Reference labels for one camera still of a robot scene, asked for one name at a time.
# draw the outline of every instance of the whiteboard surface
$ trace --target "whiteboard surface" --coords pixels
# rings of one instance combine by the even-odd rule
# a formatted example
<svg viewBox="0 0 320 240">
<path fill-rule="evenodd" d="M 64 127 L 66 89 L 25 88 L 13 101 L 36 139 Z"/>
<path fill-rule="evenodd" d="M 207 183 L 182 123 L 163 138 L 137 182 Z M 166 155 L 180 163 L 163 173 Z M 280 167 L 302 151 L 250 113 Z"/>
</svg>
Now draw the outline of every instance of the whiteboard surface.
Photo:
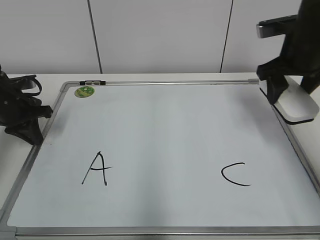
<svg viewBox="0 0 320 240">
<path fill-rule="evenodd" d="M 8 220 L 17 227 L 320 225 L 320 199 L 257 85 L 68 90 Z M 90 171 L 101 151 L 107 169 Z M 221 169 L 235 182 L 226 181 Z M 94 168 L 102 168 L 98 159 Z"/>
</svg>

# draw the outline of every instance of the green sticker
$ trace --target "green sticker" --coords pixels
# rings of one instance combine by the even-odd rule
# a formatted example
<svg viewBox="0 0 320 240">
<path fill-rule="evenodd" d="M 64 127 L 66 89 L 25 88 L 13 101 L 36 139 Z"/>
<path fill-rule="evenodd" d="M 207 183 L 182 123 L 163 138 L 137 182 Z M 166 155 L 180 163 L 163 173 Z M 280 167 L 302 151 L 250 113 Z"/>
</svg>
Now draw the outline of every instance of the green sticker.
<svg viewBox="0 0 320 240">
<path fill-rule="evenodd" d="M 95 93 L 95 89 L 92 86 L 82 86 L 75 90 L 74 95 L 78 98 L 87 98 Z"/>
</svg>

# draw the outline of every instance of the white table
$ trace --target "white table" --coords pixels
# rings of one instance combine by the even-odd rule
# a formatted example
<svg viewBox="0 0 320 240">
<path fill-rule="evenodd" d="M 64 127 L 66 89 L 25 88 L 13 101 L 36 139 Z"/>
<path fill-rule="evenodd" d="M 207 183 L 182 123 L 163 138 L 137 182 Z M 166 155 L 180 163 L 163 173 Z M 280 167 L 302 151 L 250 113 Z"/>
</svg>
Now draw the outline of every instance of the white table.
<svg viewBox="0 0 320 240">
<path fill-rule="evenodd" d="M 43 91 L 39 98 L 43 105 L 54 103 L 59 89 L 67 81 L 191 81 L 191 80 L 247 80 L 257 78 L 255 73 L 179 73 L 179 74 L 39 74 Z M 320 105 L 320 90 L 312 93 L 313 99 Z M 40 119 L 43 128 L 45 119 Z M 301 146 L 312 163 L 316 173 L 320 175 L 320 117 L 313 122 L 293 126 Z M 21 139 L 5 134 L 4 127 L 0 132 L 0 208 L 18 176 L 32 146 Z"/>
</svg>

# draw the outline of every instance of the white wall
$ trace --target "white wall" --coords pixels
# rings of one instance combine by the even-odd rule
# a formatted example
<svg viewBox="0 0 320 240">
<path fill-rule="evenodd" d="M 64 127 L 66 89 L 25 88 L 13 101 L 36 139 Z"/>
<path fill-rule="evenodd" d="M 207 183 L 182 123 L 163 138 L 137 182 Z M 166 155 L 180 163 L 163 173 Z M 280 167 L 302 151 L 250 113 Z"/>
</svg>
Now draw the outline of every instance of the white wall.
<svg viewBox="0 0 320 240">
<path fill-rule="evenodd" d="M 231 0 L 91 0 L 103 73 L 216 73 Z"/>
<path fill-rule="evenodd" d="M 259 39 L 256 24 L 295 15 L 301 0 L 234 0 L 227 36 L 223 73 L 255 72 L 280 54 L 284 35 Z"/>
<path fill-rule="evenodd" d="M 259 21 L 301 0 L 233 0 L 222 72 L 255 72 L 284 36 Z M 232 0 L 90 0 L 103 73 L 217 73 Z M 0 0 L 0 64 L 10 74 L 99 73 L 87 0 Z"/>
<path fill-rule="evenodd" d="M 8 74 L 99 73 L 86 0 L 0 0 Z"/>
</svg>

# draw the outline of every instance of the black marker writing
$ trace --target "black marker writing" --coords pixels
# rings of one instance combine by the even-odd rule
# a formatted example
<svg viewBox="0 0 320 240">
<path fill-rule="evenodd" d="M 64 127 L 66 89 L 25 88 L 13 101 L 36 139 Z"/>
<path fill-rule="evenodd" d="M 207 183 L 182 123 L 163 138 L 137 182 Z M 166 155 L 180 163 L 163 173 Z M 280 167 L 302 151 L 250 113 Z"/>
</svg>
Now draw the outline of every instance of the black marker writing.
<svg viewBox="0 0 320 240">
<path fill-rule="evenodd" d="M 233 183 L 233 184 L 236 184 L 236 185 L 239 185 L 239 186 L 244 186 L 244 187 L 251 186 L 251 184 L 245 185 L 245 184 L 237 183 L 237 182 L 235 182 L 235 181 L 231 181 L 230 179 L 228 179 L 228 178 L 225 176 L 224 170 L 225 170 L 226 168 L 229 168 L 229 167 L 232 167 L 232 166 L 235 166 L 235 165 L 239 165 L 239 164 L 245 164 L 245 163 L 244 163 L 244 162 L 237 162 L 237 163 L 234 163 L 234 164 L 231 164 L 231 165 L 228 165 L 228 166 L 225 166 L 224 168 L 222 168 L 222 170 L 221 170 L 222 176 L 223 176 L 227 181 L 229 181 L 230 183 Z"/>
<path fill-rule="evenodd" d="M 101 161 L 102 161 L 102 168 L 93 168 L 92 165 L 95 163 L 95 160 L 97 159 L 97 157 L 100 156 L 101 157 Z M 101 152 L 99 151 L 95 158 L 93 159 L 92 163 L 90 164 L 90 167 L 88 169 L 88 171 L 86 171 L 86 174 L 83 178 L 83 181 L 81 184 L 84 184 L 85 183 L 85 180 L 88 176 L 88 173 L 90 172 L 90 170 L 94 170 L 94 171 L 102 171 L 103 172 L 103 182 L 104 182 L 104 185 L 107 186 L 107 181 L 106 181 L 106 174 L 105 174 L 105 170 L 106 169 L 110 169 L 112 168 L 112 166 L 109 166 L 109 167 L 105 167 L 105 160 L 104 160 L 104 156 L 102 156 Z"/>
</svg>

